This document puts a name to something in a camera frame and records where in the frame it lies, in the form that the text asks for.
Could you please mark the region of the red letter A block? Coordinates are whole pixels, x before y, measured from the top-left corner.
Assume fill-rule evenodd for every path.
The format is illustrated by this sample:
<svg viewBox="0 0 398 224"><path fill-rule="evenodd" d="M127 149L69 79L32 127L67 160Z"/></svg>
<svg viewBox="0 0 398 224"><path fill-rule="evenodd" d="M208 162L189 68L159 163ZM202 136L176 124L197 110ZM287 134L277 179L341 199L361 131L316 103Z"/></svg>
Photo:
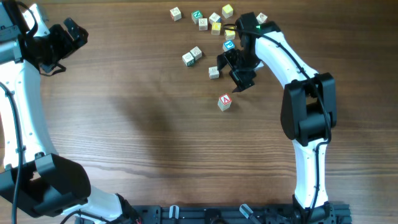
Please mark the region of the red letter A block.
<svg viewBox="0 0 398 224"><path fill-rule="evenodd" d="M218 98L218 107L221 111L227 110L231 106L231 103L232 99L227 93Z"/></svg>

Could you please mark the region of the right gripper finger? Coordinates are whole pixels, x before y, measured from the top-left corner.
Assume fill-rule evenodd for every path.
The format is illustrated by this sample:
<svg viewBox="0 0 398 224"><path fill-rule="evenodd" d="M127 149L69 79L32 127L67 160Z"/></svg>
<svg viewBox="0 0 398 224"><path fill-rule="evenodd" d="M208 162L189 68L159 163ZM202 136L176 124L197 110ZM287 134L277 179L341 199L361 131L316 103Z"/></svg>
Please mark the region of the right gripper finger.
<svg viewBox="0 0 398 224"><path fill-rule="evenodd" d="M254 85L253 79L256 77L256 73L254 71L244 72L244 71L230 71L230 77L233 79L236 84L236 88L233 90L233 93L242 92Z"/></svg>
<svg viewBox="0 0 398 224"><path fill-rule="evenodd" d="M217 70L222 70L225 66L231 66L230 63L231 54L229 52L224 52L217 56Z"/></svg>

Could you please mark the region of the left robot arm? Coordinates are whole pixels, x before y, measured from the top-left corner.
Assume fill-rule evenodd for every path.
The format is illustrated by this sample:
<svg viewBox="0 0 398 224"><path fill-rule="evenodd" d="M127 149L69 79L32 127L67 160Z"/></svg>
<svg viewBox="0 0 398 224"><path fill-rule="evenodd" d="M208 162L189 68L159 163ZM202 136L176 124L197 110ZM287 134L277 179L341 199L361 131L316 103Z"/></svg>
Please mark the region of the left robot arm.
<svg viewBox="0 0 398 224"><path fill-rule="evenodd" d="M31 217L77 217L82 222L141 223L119 194L93 187L84 168L58 155L49 136L40 80L64 72L60 61L88 41L73 19L52 27L36 5L1 2L1 122L4 171L1 196Z"/></svg>

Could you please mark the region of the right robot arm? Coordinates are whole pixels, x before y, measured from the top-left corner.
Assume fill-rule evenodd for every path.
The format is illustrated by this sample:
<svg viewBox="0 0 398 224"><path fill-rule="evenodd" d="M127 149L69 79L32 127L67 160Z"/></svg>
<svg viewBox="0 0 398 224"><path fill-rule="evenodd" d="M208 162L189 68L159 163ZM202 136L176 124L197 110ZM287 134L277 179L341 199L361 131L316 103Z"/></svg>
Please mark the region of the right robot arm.
<svg viewBox="0 0 398 224"><path fill-rule="evenodd" d="M287 43L279 26L259 23L255 14L241 15L224 24L241 41L217 57L219 70L229 65L234 92L254 86L256 70L267 65L284 89L280 123L295 151L296 187L292 223L331 222L331 204L325 190L325 155L336 125L335 79L308 66Z"/></svg>

